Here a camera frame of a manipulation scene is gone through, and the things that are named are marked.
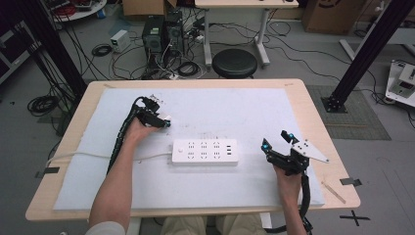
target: white paper sheet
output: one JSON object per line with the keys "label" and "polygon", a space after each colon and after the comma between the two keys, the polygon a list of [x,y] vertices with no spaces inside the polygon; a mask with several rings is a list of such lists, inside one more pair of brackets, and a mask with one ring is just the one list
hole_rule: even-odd
{"label": "white paper sheet", "polygon": [[[110,156],[122,122],[139,96],[161,100],[159,113],[171,127],[152,133],[136,157],[171,152],[174,139],[229,138],[238,141],[237,166],[173,166],[165,155],[134,163],[133,209],[233,208],[278,206],[276,175],[262,151],[262,138],[288,154],[282,130],[301,139],[283,89],[107,89],[81,138],[78,152]],[[90,210],[109,158],[76,154],[55,210]],[[312,166],[311,204],[324,205]]]}

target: person's right hand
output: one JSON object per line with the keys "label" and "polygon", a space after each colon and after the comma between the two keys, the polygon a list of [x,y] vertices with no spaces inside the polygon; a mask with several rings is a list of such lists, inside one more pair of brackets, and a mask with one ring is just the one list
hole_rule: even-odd
{"label": "person's right hand", "polygon": [[276,165],[274,165],[274,170],[277,173],[278,193],[283,207],[296,207],[301,188],[301,174],[287,176],[285,170]]}

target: table leg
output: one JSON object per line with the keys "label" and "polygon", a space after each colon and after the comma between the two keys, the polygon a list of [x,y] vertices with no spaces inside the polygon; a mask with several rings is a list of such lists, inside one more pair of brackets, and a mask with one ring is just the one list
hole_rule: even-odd
{"label": "table leg", "polygon": [[259,56],[261,59],[261,65],[263,67],[268,66],[270,64],[268,55],[266,55],[265,47],[262,44],[263,35],[265,34],[265,30],[266,30],[266,23],[268,21],[268,16],[269,16],[269,9],[264,9],[262,13],[260,31],[259,31],[258,36],[255,37],[255,46],[259,52]]}
{"label": "table leg", "polygon": [[211,67],[211,52],[208,34],[208,9],[205,9],[205,37],[204,37],[205,65],[209,70]]}

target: wooden table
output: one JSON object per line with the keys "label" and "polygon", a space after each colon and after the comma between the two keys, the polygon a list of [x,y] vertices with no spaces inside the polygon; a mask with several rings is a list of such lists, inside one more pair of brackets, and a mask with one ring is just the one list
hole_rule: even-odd
{"label": "wooden table", "polygon": [[[336,151],[335,146],[318,115],[313,102],[303,84],[299,79],[206,79],[206,80],[175,80],[175,81],[95,81],[89,84],[79,107],[72,118],[65,136],[62,139],[55,155],[74,152],[77,149],[80,138],[91,119],[101,94],[105,89],[111,88],[283,88],[293,108],[298,121],[301,135],[310,140],[328,159],[329,164],[323,164],[312,160],[313,167],[319,182],[324,181],[330,190],[321,185],[321,190],[326,199],[323,207],[318,209],[342,209],[357,208],[360,199],[352,185],[344,186],[339,179],[348,178],[346,169]],[[64,177],[70,162],[70,158],[59,159],[51,162],[50,167],[59,167],[58,173],[45,174],[37,189],[28,209],[26,218],[28,220],[66,220],[86,219],[89,211],[54,211],[53,207],[58,198],[64,182]],[[218,214],[225,212],[276,212],[280,209],[229,209],[219,211],[218,209],[205,210],[154,210],[154,211],[132,211],[131,216],[168,216],[180,214]]]}
{"label": "wooden table", "polygon": [[263,9],[261,26],[258,35],[254,39],[254,45],[257,48],[260,56],[260,64],[264,66],[270,65],[268,55],[265,52],[265,48],[262,44],[263,35],[266,30],[266,25],[269,16],[269,9],[272,8],[296,8],[299,6],[297,1],[287,2],[286,0],[195,0],[195,4],[198,8],[205,9],[205,40],[204,40],[204,50],[205,50],[205,64],[207,67],[211,66],[211,53],[210,53],[210,43],[209,43],[209,16],[208,10],[212,8],[252,8],[252,9]]}

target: power strip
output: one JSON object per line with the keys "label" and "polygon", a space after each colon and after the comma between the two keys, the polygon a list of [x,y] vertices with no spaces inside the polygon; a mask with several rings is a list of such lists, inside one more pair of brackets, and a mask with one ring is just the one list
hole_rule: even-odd
{"label": "power strip", "polygon": [[235,166],[238,164],[235,139],[179,139],[173,144],[174,165]]}

